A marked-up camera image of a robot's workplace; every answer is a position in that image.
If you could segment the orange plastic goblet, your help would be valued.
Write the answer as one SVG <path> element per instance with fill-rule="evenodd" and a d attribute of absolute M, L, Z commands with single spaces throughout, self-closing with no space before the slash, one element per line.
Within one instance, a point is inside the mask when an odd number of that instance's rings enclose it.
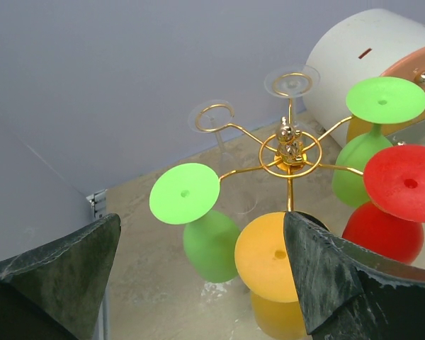
<path fill-rule="evenodd" d="M 238 237 L 234 260 L 262 332 L 274 339 L 302 339 L 307 332 L 285 247 L 284 216 L 270 212 L 250 222 Z"/>

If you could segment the red plastic goblet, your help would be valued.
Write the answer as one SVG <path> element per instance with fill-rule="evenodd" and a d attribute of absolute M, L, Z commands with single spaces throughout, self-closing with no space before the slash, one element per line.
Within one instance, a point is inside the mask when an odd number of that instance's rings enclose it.
<path fill-rule="evenodd" d="M 342 237 L 404 264 L 424 244 L 425 146 L 389 147 L 373 156 L 363 171 L 370 200 L 350 216 Z"/>

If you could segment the green plastic goblet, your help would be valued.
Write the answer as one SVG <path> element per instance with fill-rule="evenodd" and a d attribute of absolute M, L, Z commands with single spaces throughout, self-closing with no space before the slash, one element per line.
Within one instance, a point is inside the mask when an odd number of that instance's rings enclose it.
<path fill-rule="evenodd" d="M 362 176 L 348 168 L 364 170 L 368 161 L 392 143 L 381 132 L 383 125 L 405 123 L 425 110 L 425 91 L 415 83 L 392 76 L 377 76 L 358 82 L 346 96 L 353 117 L 371 124 L 371 129 L 344 146 L 336 159 L 332 190 L 353 208 L 369 201 Z"/>
<path fill-rule="evenodd" d="M 220 180 L 209 166 L 186 163 L 163 173 L 149 195 L 149 209 L 159 221 L 183 225 L 183 250 L 205 281 L 224 283 L 237 277 L 234 249 L 237 224 L 213 209 Z"/>

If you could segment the clear wine glass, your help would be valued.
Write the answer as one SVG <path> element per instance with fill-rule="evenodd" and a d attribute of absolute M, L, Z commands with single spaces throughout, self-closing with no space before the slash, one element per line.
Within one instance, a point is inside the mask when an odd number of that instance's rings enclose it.
<path fill-rule="evenodd" d="M 243 168 L 235 153 L 226 147 L 221 132 L 232 122 L 234 111 L 230 103 L 211 100 L 196 106 L 188 117 L 188 124 L 195 132 L 210 133 L 215 136 L 220 157 L 217 166 L 219 175 Z M 221 184 L 221 200 L 232 213 L 242 217 L 250 213 L 257 204 L 255 190 L 249 186 L 248 173 L 227 177 Z"/>
<path fill-rule="evenodd" d="M 270 95 L 288 101 L 286 118 L 289 122 L 297 130 L 311 133 L 311 128 L 298 118 L 297 99 L 311 92 L 319 81 L 320 74 L 314 67 L 295 63 L 270 72 L 264 79 L 264 86 Z"/>

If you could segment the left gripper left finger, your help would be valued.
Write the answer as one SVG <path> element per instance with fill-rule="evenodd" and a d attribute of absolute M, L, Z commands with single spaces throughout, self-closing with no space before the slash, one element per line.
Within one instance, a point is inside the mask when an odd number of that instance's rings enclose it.
<path fill-rule="evenodd" d="M 111 213 L 0 261 L 0 339 L 92 339 L 120 233 Z"/>

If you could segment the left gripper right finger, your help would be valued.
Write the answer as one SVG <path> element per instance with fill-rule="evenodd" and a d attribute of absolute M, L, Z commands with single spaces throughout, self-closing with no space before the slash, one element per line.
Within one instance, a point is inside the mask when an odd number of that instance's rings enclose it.
<path fill-rule="evenodd" d="M 284 237 L 313 339 L 425 339 L 425 269 L 338 237 L 297 212 Z"/>

